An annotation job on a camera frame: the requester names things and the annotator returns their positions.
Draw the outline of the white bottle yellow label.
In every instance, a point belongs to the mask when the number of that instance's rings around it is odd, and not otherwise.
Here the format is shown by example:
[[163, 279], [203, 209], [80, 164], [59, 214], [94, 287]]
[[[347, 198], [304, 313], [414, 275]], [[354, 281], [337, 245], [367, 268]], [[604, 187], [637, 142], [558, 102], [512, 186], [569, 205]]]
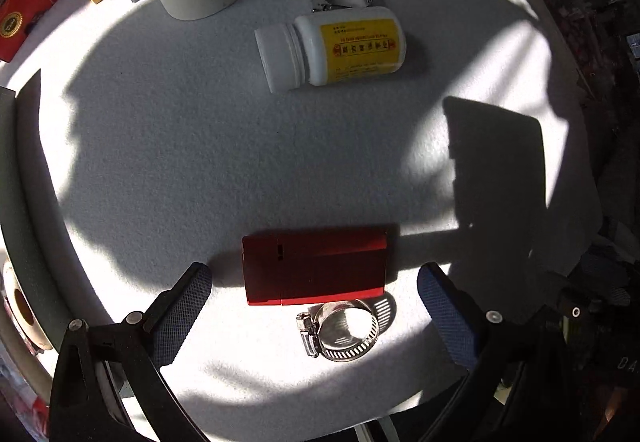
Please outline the white bottle yellow label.
[[272, 93], [381, 76], [401, 68], [406, 36], [386, 7], [313, 12], [255, 31]]

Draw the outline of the brown tape roll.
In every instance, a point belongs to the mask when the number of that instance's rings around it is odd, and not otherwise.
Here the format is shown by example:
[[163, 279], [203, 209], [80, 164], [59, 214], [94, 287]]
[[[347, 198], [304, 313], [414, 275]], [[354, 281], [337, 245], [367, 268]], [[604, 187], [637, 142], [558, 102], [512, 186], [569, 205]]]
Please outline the brown tape roll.
[[9, 260], [6, 260], [2, 267], [2, 284], [11, 314], [25, 337], [38, 350], [52, 350], [53, 346], [35, 317], [35, 313], [32, 312], [32, 307], [26, 299], [14, 267]]

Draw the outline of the grey-green storage tray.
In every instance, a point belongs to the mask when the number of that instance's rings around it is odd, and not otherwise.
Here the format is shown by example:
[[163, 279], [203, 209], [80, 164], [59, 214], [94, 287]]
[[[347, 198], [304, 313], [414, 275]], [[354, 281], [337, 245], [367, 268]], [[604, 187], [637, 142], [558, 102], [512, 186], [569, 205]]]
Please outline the grey-green storage tray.
[[75, 318], [110, 317], [70, 239], [40, 136], [41, 73], [1, 89], [1, 232], [35, 319], [55, 349]]

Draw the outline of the red rectangular box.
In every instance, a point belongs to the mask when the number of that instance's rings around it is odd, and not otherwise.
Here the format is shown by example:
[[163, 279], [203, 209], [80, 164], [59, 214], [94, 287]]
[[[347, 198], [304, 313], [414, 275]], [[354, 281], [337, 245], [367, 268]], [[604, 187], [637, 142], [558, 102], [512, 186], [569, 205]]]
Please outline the red rectangular box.
[[249, 305], [302, 305], [376, 298], [390, 258], [385, 226], [271, 231], [245, 236]]

